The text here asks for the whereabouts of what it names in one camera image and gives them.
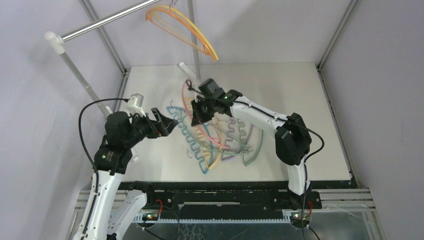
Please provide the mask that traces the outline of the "pink hanger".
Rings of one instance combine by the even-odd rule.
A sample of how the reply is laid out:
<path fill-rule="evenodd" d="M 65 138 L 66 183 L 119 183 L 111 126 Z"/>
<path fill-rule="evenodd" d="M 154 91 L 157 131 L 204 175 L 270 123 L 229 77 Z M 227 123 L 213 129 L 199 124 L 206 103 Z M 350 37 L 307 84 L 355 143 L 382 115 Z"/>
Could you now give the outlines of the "pink hanger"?
<path fill-rule="evenodd" d="M 191 120 L 193 120 L 193 115 L 190 112 L 190 108 L 189 108 L 189 105 L 188 105 L 188 102 L 187 102 L 187 98 L 185 97 L 185 89 L 187 89 L 187 88 L 188 88 L 188 86 L 184 82 L 182 84 L 182 87 L 181 87 L 181 98 L 182 98 L 184 110 L 186 111 L 186 113 L 189 116 L 189 118 Z M 197 130 L 198 132 L 200 132 L 200 135 L 202 137 L 204 137 L 204 138 L 207 138 L 213 145 L 216 145 L 216 146 L 218 146 L 220 148 L 229 149 L 228 147 L 226 147 L 224 144 L 221 143 L 221 139 L 219 137 L 218 138 L 211 137 L 208 133 L 206 133 L 204 131 L 204 128 L 203 127 L 201 127 L 201 126 L 195 126 L 194 129 Z"/>

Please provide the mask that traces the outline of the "circuit board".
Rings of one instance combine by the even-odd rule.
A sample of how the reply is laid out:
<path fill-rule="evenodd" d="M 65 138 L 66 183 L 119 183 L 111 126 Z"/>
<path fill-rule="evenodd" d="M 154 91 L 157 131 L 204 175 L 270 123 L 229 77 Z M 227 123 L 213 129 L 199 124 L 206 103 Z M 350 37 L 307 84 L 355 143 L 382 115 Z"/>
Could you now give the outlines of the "circuit board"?
<path fill-rule="evenodd" d="M 290 220 L 293 221 L 304 221 L 307 218 L 306 215 L 301 215 L 299 213 L 292 214 Z"/>
<path fill-rule="evenodd" d="M 151 213 L 144 213 L 142 216 L 142 222 L 148 222 L 148 221 L 157 221 L 160 218 L 160 215 L 157 213 L 151 212 Z"/>

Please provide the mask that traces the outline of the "left circuit board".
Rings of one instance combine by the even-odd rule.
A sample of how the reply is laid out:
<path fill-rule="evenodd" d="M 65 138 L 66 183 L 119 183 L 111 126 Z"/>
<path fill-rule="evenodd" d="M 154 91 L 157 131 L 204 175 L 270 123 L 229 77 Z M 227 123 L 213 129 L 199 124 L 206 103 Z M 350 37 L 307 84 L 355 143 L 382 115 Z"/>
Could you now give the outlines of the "left circuit board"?
<path fill-rule="evenodd" d="M 160 215 L 157 213 L 151 212 L 151 213 L 144 213 L 142 216 L 142 222 L 148 222 L 148 221 L 157 221 L 160 218 Z"/>

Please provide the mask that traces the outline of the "teal wavy hanger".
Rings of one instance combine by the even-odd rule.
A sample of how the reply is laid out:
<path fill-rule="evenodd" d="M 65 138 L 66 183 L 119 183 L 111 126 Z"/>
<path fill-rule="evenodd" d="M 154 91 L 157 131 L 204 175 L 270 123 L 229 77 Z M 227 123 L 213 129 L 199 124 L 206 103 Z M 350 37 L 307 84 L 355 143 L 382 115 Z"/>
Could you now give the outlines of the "teal wavy hanger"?
<path fill-rule="evenodd" d="M 231 117 L 230 120 L 235 125 L 235 140 L 239 143 L 238 153 L 243 165 L 248 167 L 259 157 L 264 142 L 264 131 L 240 118 Z"/>

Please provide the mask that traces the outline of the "purple wavy hanger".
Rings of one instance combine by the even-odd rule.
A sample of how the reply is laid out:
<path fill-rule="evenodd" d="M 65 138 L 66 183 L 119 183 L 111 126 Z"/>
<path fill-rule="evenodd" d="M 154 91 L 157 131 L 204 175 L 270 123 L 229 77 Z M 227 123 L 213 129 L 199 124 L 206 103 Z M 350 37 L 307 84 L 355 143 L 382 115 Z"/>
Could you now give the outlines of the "purple wavy hanger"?
<path fill-rule="evenodd" d="M 248 155 L 248 142 L 251 138 L 253 125 L 247 125 L 239 118 L 230 117 L 227 121 L 227 130 L 224 131 L 224 145 L 228 149 L 223 150 L 221 160 L 229 161 L 235 157 Z"/>

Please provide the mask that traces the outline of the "blue wavy hanger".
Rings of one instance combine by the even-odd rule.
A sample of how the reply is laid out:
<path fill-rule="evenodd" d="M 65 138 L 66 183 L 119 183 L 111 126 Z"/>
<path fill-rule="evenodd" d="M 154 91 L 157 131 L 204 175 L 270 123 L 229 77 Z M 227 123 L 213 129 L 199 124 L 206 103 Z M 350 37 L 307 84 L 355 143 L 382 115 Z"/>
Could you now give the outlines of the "blue wavy hanger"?
<path fill-rule="evenodd" d="M 177 126 L 188 144 L 188 149 L 193 153 L 193 157 L 196 159 L 201 172 L 206 175 L 210 170 L 209 160 L 213 156 L 209 150 L 210 145 L 202 140 L 199 140 L 188 129 L 187 125 L 185 124 L 185 119 L 188 117 L 188 115 L 182 107 L 167 106 L 166 110 L 174 120 L 177 120 Z"/>

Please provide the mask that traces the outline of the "yellow wavy hanger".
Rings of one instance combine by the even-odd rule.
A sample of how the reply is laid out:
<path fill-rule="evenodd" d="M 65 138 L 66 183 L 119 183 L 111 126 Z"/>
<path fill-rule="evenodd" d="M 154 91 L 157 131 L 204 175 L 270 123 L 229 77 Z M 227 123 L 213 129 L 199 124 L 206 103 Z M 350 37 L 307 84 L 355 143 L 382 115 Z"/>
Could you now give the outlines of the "yellow wavy hanger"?
<path fill-rule="evenodd" d="M 193 114 L 193 109 L 192 109 L 192 107 L 191 107 L 191 101 L 193 100 L 193 98 L 192 97 L 186 97 L 187 98 L 187 102 L 188 102 L 188 107 L 190 108 L 190 112 L 191 112 L 191 114 Z M 194 134 L 194 135 L 197 135 L 197 136 L 199 136 L 200 135 L 200 133 L 197 131 L 197 130 L 195 130 L 195 128 L 194 127 L 197 127 L 197 126 L 199 126 L 199 127 L 202 127 L 203 125 L 208 125 L 207 126 L 207 131 L 208 131 L 208 133 L 209 133 L 209 135 L 211 136 L 211 137 L 213 137 L 213 138 L 220 138 L 220 142 L 221 142 L 221 135 L 218 133 L 218 131 L 217 130 L 215 130 L 214 129 L 214 126 L 212 126 L 212 125 L 210 125 L 209 123 L 203 123 L 203 124 L 201 124 L 201 125 L 197 125 L 197 126 L 191 126 L 191 119 L 190 119 L 190 117 L 189 116 L 187 116 L 187 118 L 184 120 L 184 122 L 185 122 L 185 124 L 187 125 L 187 127 L 188 127 L 188 129 Z M 212 169 L 212 168 L 214 168 L 215 166 L 216 166 L 216 164 L 218 163 L 218 160 L 221 158 L 221 154 L 217 154 L 217 153 L 212 153 L 213 154 L 213 156 L 211 157 L 211 159 L 208 161 L 208 163 L 209 163 L 209 167 L 210 167 L 210 169 L 209 169 L 209 171 Z"/>

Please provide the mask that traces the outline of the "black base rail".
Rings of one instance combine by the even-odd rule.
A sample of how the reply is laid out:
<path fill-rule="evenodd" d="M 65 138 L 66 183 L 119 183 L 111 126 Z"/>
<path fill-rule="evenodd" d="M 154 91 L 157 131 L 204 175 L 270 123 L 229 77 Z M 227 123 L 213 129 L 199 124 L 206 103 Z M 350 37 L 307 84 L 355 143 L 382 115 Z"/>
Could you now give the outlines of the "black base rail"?
<path fill-rule="evenodd" d="M 306 197 L 288 191 L 287 181 L 236 182 L 153 182 L 124 181 L 117 198 L 130 190 L 146 190 L 147 204 L 143 210 L 162 210 L 161 218 L 187 221 L 249 221 L 276 220 L 283 211 L 320 210 L 324 193 L 356 189 L 347 180 L 312 181 Z"/>

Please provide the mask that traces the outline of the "aluminium frame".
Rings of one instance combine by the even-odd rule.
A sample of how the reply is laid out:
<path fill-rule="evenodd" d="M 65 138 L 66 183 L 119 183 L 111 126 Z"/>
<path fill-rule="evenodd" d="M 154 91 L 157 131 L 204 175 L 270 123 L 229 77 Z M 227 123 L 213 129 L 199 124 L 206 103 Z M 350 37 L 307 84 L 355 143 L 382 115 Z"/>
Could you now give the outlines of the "aluminium frame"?
<path fill-rule="evenodd" d="M 74 29 L 68 33 L 64 33 L 62 35 L 59 35 L 57 38 L 57 42 L 59 44 L 64 44 L 67 41 L 70 41 L 74 38 L 77 38 L 83 34 L 86 34 L 90 31 L 96 30 L 99 34 L 100 39 L 105 44 L 106 48 L 108 49 L 109 53 L 111 54 L 112 58 L 116 61 L 116 64 L 118 65 L 119 69 L 122 72 L 122 77 L 126 78 L 129 75 L 129 71 L 124 68 L 123 62 L 121 61 L 121 58 L 119 57 L 115 46 L 111 42 L 108 33 L 106 32 L 104 25 L 107 25 L 113 21 L 116 21 L 120 18 L 123 18 L 127 15 L 130 15 L 132 13 L 135 13 L 141 9 L 144 9 L 148 6 L 151 6 L 155 4 L 154 0 L 146 0 L 141 3 L 137 3 L 135 5 L 128 6 L 122 10 L 119 10 L 115 13 L 112 13 L 108 16 L 105 16 L 103 18 L 99 18 L 94 7 L 92 6 L 91 2 L 88 0 L 82 0 L 81 5 L 83 9 L 85 10 L 86 14 L 88 15 L 89 19 L 91 20 L 90 23 L 81 26 L 77 29 Z M 191 71 L 183 62 L 180 62 L 178 67 L 181 69 L 183 73 L 185 73 L 190 79 L 195 79 L 196 81 L 200 81 L 201 73 L 200 73 L 200 60 L 199 60 L 199 53 L 202 52 L 207 56 L 210 56 L 213 61 L 217 61 L 218 55 L 216 54 L 216 51 L 212 47 L 209 40 L 204 36 L 204 34 L 199 30 L 198 26 L 195 24 L 195 14 L 194 14 L 194 6 L 193 1 L 189 0 L 187 1 L 187 7 L 188 7 L 188 16 L 185 16 L 181 12 L 179 12 L 176 8 L 176 1 L 172 1 L 170 5 L 164 5 L 164 6 L 155 6 L 152 9 L 148 10 L 146 13 L 146 19 L 148 21 L 151 21 L 151 16 L 157 12 L 164 12 L 168 14 L 169 16 L 173 17 L 176 21 L 180 22 L 182 25 L 184 25 L 185 28 L 187 28 L 191 33 L 191 41 L 187 42 L 188 45 L 190 45 L 193 48 L 193 57 L 194 57 L 194 67 L 195 70 Z M 321 85 L 323 87 L 323 92 L 326 97 L 326 101 L 328 103 L 328 107 L 330 109 L 333 108 L 332 101 L 330 99 L 330 95 L 328 93 L 325 80 L 323 78 L 323 67 L 325 66 L 327 60 L 330 57 L 330 54 L 332 53 L 335 45 L 337 44 L 340 36 L 342 35 L 343 31 L 346 28 L 347 23 L 349 22 L 351 16 L 353 15 L 354 11 L 357 8 L 357 5 L 359 4 L 359 1 L 357 0 L 351 0 L 349 4 L 346 7 L 346 10 L 344 11 L 341 20 L 339 21 L 334 33 L 332 34 L 332 37 L 330 38 L 328 45 L 326 46 L 322 56 L 319 59 L 318 64 L 316 65 L 316 71 L 319 76 Z M 73 62 L 70 59 L 65 59 L 65 63 L 67 64 L 68 68 L 71 70 L 72 74 L 78 79 L 78 81 L 81 83 L 81 85 L 85 88 L 88 95 L 92 98 L 94 103 L 96 103 L 99 107 L 99 109 L 104 113 L 110 112 L 110 109 L 107 108 L 102 101 L 99 100 L 98 96 L 95 94 L 93 88 L 89 85 L 87 80 L 83 77 L 79 69 L 73 64 Z M 359 195 L 361 194 L 361 189 L 359 188 L 359 182 L 355 178 L 354 175 L 351 176 L 350 180 L 321 180 L 321 181 L 312 181 L 309 185 L 309 187 L 306 190 L 306 193 L 304 193 L 301 196 L 297 196 L 295 194 L 288 194 L 285 199 L 293 199 L 293 200 L 299 200 L 303 199 L 306 200 L 308 195 L 311 194 L 318 194 L 318 192 L 322 192 L 323 194 L 342 194 L 342 195 L 348 195 L 348 198 L 335 198 L 332 197 L 331 201 L 334 202 L 334 209 L 338 211 L 342 211 L 343 208 L 341 207 L 342 202 L 354 202 L 360 201 Z M 379 218 L 377 214 L 377 210 L 373 206 L 362 206 L 362 210 L 364 210 L 364 220 L 367 227 L 368 235 L 370 239 L 372 240 L 384 240 L 385 234 L 382 231 L 379 223 Z"/>

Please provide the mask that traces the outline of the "chrome and white garment rack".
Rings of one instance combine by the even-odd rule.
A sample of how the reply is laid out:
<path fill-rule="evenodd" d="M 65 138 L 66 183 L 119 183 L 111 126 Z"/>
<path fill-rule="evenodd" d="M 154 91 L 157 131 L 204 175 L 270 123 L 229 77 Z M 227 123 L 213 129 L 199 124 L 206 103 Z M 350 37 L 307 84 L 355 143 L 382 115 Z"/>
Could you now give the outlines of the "chrome and white garment rack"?
<path fill-rule="evenodd" d="M 88 0 L 43 0 L 45 31 L 62 34 L 89 22 L 95 17 Z M 89 32 L 65 44 L 65 52 L 82 76 L 101 98 L 113 97 L 123 80 L 119 62 L 113 57 L 114 47 L 107 46 L 107 35 Z M 85 163 L 78 131 L 78 116 L 83 106 L 91 101 L 88 93 L 60 55 L 46 48 L 46 80 L 51 86 L 49 98 L 52 116 L 45 121 L 40 158 L 65 163 Z"/>

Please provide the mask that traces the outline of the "right circuit board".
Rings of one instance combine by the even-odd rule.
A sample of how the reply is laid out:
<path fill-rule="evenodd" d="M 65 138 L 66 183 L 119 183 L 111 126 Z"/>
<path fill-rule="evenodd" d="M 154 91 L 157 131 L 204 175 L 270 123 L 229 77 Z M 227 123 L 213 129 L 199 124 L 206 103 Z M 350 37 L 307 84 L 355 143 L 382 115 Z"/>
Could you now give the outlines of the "right circuit board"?
<path fill-rule="evenodd" d="M 292 214 L 290 220 L 293 221 L 304 221 L 307 218 L 306 215 L 301 215 L 299 213 Z"/>

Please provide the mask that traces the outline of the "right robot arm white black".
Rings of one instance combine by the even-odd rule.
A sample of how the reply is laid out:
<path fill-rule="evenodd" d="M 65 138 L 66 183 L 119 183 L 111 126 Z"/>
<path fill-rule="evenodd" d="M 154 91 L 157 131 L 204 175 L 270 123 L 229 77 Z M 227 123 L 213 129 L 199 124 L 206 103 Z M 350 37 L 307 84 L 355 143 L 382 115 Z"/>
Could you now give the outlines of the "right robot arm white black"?
<path fill-rule="evenodd" d="M 239 91 L 224 91 L 212 78 L 202 82 L 197 89 L 191 80 L 186 80 L 185 84 L 189 91 L 196 94 L 190 103 L 192 126 L 209 122 L 215 114 L 221 114 L 252 124 L 273 137 L 275 154 L 287 167 L 288 190 L 291 192 L 289 203 L 295 208 L 302 208 L 308 203 L 306 191 L 309 182 L 305 163 L 312 138 L 300 115 L 274 112 Z"/>

